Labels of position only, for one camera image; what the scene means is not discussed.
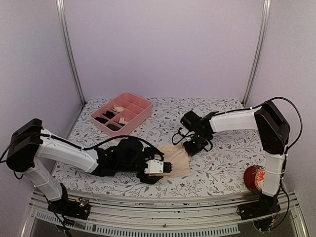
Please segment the peach underwear pile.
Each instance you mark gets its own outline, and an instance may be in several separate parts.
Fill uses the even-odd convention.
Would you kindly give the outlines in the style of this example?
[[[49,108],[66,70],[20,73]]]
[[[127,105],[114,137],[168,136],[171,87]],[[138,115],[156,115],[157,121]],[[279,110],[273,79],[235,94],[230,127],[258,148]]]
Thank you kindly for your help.
[[[158,149],[164,153],[164,161],[172,164],[172,171],[163,174],[150,174],[150,176],[163,176],[167,178],[180,178],[191,173],[189,162],[191,157],[186,152],[185,148],[181,145],[162,145]]]

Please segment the pink compartment organizer box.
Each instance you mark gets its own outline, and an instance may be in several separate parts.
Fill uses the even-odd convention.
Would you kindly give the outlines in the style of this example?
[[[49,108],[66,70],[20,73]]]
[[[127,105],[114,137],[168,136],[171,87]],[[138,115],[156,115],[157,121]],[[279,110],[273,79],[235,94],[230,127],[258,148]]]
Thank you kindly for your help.
[[[115,113],[111,110],[112,106],[116,104],[124,107],[121,113]],[[108,119],[102,114],[106,111],[111,111],[116,114],[112,119]],[[125,92],[115,99],[92,113],[92,121],[95,126],[110,137],[119,135],[128,135],[134,131],[142,122],[149,118],[152,114],[152,102],[148,99],[138,95]],[[96,117],[102,117],[108,120],[106,124],[101,124],[95,120]],[[107,124],[119,124],[122,128],[119,131],[112,131],[106,127]]]

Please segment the olive beige underwear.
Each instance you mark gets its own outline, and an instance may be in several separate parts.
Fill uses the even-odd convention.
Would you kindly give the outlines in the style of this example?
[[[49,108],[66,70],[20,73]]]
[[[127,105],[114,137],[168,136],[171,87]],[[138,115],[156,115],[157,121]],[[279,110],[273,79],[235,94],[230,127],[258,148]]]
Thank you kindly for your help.
[[[119,124],[113,124],[113,123],[107,124],[106,127],[112,131],[119,131],[122,128],[122,126],[120,126]]]

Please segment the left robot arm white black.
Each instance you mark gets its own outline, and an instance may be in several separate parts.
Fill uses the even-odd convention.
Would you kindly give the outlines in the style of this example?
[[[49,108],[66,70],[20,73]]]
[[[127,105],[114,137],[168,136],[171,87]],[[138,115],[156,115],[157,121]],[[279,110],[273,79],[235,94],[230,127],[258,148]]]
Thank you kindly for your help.
[[[68,164],[87,174],[113,177],[117,172],[135,172],[141,183],[155,184],[162,174],[172,171],[164,154],[148,141],[130,135],[109,138],[92,147],[83,147],[58,137],[32,119],[16,130],[0,160],[14,173],[27,177],[48,203],[48,211],[66,217],[86,220],[89,201],[79,197],[70,200],[67,188],[58,183],[44,167],[41,158]]]

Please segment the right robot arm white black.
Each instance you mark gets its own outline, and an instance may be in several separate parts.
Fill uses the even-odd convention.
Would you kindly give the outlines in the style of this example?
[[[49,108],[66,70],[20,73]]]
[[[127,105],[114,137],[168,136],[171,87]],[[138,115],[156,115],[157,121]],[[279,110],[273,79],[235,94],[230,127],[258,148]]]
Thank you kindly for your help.
[[[256,130],[266,156],[263,186],[259,200],[240,205],[237,212],[242,220],[246,220],[280,211],[277,196],[285,173],[290,125],[272,101],[253,108],[210,112],[203,118],[189,111],[181,118],[180,123],[193,133],[190,140],[183,144],[190,156],[211,146],[214,133]]]

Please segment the black rolled underwear back left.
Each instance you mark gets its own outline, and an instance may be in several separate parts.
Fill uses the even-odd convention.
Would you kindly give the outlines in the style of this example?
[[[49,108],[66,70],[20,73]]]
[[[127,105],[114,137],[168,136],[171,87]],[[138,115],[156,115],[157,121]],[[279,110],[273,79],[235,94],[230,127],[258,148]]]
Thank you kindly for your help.
[[[107,119],[102,118],[102,117],[96,117],[95,120],[98,121],[101,124],[106,124],[108,122]]]

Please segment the black rolled underwear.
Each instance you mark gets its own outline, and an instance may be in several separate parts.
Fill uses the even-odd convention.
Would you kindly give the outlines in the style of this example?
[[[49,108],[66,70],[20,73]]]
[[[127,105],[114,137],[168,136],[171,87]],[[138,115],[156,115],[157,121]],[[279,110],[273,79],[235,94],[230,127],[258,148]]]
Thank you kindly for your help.
[[[103,116],[107,117],[108,119],[112,119],[116,114],[114,114],[111,111],[106,111],[105,113],[102,114]]]
[[[101,124],[106,124],[108,122],[107,119],[102,118],[102,117],[96,117],[95,120],[98,121]]]

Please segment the black rolled underwear back middle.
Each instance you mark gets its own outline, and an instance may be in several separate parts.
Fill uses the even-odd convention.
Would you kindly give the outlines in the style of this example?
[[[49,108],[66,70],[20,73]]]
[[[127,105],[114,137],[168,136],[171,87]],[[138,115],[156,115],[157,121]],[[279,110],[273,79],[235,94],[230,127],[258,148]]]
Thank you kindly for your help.
[[[107,117],[108,119],[112,119],[116,114],[114,114],[111,111],[106,111],[105,113],[102,114],[103,116]]]

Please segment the beige rolled underwear in box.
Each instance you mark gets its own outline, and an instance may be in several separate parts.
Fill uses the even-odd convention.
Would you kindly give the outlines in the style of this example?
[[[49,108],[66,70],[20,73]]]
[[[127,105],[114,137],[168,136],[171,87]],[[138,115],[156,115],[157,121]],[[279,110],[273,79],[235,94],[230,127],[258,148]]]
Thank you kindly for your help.
[[[122,111],[124,111],[124,107],[114,104],[111,110],[114,111],[115,113],[121,113]]]

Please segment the floral patterned table mat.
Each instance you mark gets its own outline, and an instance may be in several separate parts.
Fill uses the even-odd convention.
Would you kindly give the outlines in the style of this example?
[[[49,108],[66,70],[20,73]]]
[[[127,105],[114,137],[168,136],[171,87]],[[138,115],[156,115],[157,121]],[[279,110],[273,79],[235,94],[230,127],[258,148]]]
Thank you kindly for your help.
[[[236,99],[153,98],[152,114],[132,135],[154,146],[170,144],[180,127],[181,117],[192,110],[200,116],[211,111],[239,109]],[[265,165],[260,139],[254,130],[217,133],[213,148],[202,151],[190,161],[189,173],[166,177],[154,185],[141,183],[131,172],[113,177],[97,177],[63,163],[56,163],[52,176],[74,191],[140,198],[189,198],[228,195],[247,191],[245,170],[252,165]]]

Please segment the red floral round tin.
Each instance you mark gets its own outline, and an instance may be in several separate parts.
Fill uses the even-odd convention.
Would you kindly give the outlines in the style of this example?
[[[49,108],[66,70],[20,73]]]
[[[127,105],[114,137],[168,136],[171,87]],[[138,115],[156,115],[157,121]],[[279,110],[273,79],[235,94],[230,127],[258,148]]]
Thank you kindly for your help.
[[[262,166],[259,165],[253,165],[248,167],[243,175],[244,184],[247,187],[249,191],[252,193],[259,195],[261,192],[261,188],[259,188],[258,184],[256,184],[255,178],[257,173],[260,170],[264,170]]]

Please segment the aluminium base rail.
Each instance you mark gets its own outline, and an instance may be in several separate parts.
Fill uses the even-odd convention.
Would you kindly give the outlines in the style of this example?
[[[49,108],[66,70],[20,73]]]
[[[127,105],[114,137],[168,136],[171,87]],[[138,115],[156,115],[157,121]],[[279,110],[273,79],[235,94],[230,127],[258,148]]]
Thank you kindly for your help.
[[[308,237],[302,210],[294,192],[280,193],[281,210],[272,215],[243,220],[238,206],[255,202],[249,192],[208,197],[124,197],[68,192],[83,197],[91,209],[87,220],[73,219],[74,237]]]

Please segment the right aluminium frame post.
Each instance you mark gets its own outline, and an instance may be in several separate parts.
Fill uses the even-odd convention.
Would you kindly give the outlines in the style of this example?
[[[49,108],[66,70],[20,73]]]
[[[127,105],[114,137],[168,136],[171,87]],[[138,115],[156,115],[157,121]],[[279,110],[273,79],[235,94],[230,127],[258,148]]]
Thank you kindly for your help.
[[[256,43],[256,48],[255,48],[255,54],[254,54],[254,58],[252,61],[250,74],[249,74],[249,78],[248,78],[248,81],[246,84],[245,92],[244,92],[244,95],[242,98],[242,104],[244,106],[246,106],[248,104],[253,86],[255,84],[257,70],[259,68],[260,58],[261,58],[262,50],[264,47],[264,41],[265,41],[267,28],[268,28],[268,24],[269,24],[270,10],[271,10],[271,0],[264,0],[262,14],[261,14],[260,27],[259,27],[259,34],[258,34],[258,39],[257,39],[257,43]]]

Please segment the aluminium frame post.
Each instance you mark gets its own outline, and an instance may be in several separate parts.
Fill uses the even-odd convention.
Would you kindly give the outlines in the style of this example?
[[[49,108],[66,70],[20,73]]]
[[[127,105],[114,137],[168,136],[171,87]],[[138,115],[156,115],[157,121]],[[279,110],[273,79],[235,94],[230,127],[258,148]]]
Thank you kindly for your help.
[[[260,27],[259,27],[259,34],[258,34],[258,39],[257,39],[257,43],[256,43],[256,48],[255,48],[255,54],[254,54],[254,58],[252,61],[250,74],[249,74],[249,78],[248,78],[248,81],[246,84],[245,92],[244,92],[244,95],[242,98],[242,104],[244,106],[246,106],[248,104],[253,86],[255,84],[257,70],[259,68],[260,58],[261,58],[262,50],[264,47],[264,41],[265,41],[267,28],[268,28],[268,24],[269,24],[270,10],[271,10],[271,0],[264,0],[262,14],[261,14]]]
[[[86,104],[86,99],[84,96],[81,82],[79,80],[79,74],[78,74],[78,70],[76,67],[76,62],[75,62],[75,58],[74,58],[74,54],[73,54],[73,50],[71,46],[71,39],[70,39],[70,34],[69,34],[69,29],[68,29],[68,24],[67,24],[64,1],[57,0],[56,5],[57,5],[57,13],[58,13],[58,18],[60,22],[62,37],[63,37],[64,45],[65,45],[65,50],[66,50],[66,54],[67,54],[69,65],[70,65],[70,70],[73,76],[73,80],[74,80],[77,94],[79,96],[79,100],[82,106],[84,106]]]

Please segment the left aluminium frame post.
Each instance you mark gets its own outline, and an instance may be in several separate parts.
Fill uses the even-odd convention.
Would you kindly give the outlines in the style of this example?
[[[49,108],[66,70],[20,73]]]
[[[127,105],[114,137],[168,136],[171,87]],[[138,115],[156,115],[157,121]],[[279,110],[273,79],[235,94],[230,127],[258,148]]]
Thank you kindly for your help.
[[[79,96],[79,100],[82,106],[84,106],[86,104],[86,99],[84,96],[81,82],[79,80],[79,74],[78,74],[78,70],[76,67],[76,62],[75,62],[75,58],[74,58],[74,54],[73,54],[73,50],[71,46],[71,39],[70,39],[70,34],[69,34],[69,29],[68,29],[68,24],[67,24],[64,1],[57,0],[56,5],[57,5],[57,13],[58,13],[58,18],[60,22],[62,37],[63,37],[64,45],[65,45],[65,50],[66,50],[66,54],[67,54],[69,65],[70,65],[70,70],[73,76],[73,80],[74,80],[77,94]]]

